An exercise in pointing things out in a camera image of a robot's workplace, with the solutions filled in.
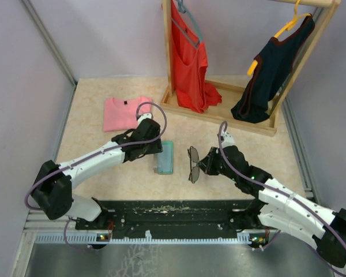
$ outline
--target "wooden frame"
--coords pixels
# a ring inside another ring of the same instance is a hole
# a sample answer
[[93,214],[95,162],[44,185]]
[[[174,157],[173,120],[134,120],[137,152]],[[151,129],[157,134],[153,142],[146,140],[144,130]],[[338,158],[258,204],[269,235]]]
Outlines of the wooden frame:
[[[329,21],[333,17],[336,9],[338,8],[341,0],[301,0],[300,5],[310,5],[322,8],[320,14],[315,18],[315,29],[306,40],[304,46],[300,50],[300,53],[295,59],[295,64],[293,71],[286,79],[283,84],[282,90],[274,97],[272,101],[268,103],[268,111],[269,119],[260,123],[249,123],[245,121],[239,121],[233,119],[230,108],[226,106],[229,100],[230,103],[234,103],[234,99],[240,99],[244,87],[221,83],[218,81],[210,81],[205,80],[206,83],[213,84],[222,95],[223,101],[222,104],[218,104],[218,106],[210,106],[204,113],[199,114],[191,111],[188,108],[179,107],[176,99],[175,86],[174,86],[174,78],[173,78],[173,54],[172,54],[172,25],[171,25],[171,0],[162,0],[162,8],[163,8],[163,18],[164,18],[164,36],[166,42],[166,57],[167,57],[167,73],[168,73],[168,87],[161,99],[160,105],[165,109],[173,113],[182,114],[188,117],[193,117],[197,119],[202,119],[206,121],[211,121],[214,123],[221,123],[226,120],[229,126],[265,134],[268,136],[274,136],[277,132],[278,126],[278,117],[279,117],[279,109],[281,107],[282,102],[285,97],[289,93],[292,85],[294,84],[296,78],[304,67],[307,59],[310,54],[313,52],[313,49],[320,37],[322,36],[325,28],[327,27]],[[277,2],[285,2],[285,3],[296,3],[296,0],[272,0]]]

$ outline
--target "sunglasses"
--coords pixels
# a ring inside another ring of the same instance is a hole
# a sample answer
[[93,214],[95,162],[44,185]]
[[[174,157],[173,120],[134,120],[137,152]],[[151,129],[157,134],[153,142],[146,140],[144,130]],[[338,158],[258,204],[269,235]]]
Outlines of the sunglasses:
[[200,175],[200,168],[198,166],[199,164],[199,157],[198,157],[198,152],[196,148],[191,146],[189,149],[187,149],[187,152],[189,154],[190,158],[190,176],[189,176],[189,181],[191,183],[195,183],[198,180],[198,177]]

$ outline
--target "scratched floor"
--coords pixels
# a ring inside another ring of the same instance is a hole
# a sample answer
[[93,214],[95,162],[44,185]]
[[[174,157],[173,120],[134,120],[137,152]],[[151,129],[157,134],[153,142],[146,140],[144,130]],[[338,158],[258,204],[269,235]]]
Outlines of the scratched floor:
[[330,277],[305,245],[281,235],[265,252],[245,245],[110,245],[93,253],[35,245],[26,277]]

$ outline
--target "pink shirt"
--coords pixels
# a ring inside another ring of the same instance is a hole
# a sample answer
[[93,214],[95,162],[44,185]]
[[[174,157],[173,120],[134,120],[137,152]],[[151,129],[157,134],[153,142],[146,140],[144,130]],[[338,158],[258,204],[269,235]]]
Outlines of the pink shirt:
[[[104,132],[137,128],[136,109],[142,102],[152,102],[151,98],[140,96],[135,99],[121,100],[108,98],[104,106]],[[151,105],[143,105],[139,114],[149,113]]]

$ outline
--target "white wall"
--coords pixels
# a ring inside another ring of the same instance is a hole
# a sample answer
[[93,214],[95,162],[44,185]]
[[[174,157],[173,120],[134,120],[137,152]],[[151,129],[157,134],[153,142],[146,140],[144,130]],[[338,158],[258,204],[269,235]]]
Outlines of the white wall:
[[[32,3],[76,78],[166,76],[161,0]],[[204,37],[208,74],[246,74],[256,54],[293,16],[292,4],[266,0],[184,3]],[[299,8],[300,13],[312,11]]]
[[289,99],[322,204],[346,209],[346,0]]
[[0,1],[0,276],[14,262],[23,198],[56,149],[72,87],[19,0]]

